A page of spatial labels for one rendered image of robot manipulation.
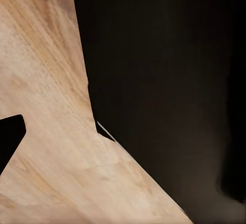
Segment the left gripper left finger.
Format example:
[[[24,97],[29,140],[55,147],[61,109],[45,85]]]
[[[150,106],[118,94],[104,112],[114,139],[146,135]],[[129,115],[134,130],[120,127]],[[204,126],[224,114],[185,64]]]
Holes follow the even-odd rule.
[[[0,175],[26,134],[21,114],[0,120]]]

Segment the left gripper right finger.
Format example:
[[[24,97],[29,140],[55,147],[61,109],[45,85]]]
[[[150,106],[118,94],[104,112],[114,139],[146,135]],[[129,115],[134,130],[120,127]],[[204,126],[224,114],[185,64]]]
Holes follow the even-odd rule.
[[[234,115],[230,132],[246,154],[246,116]]]

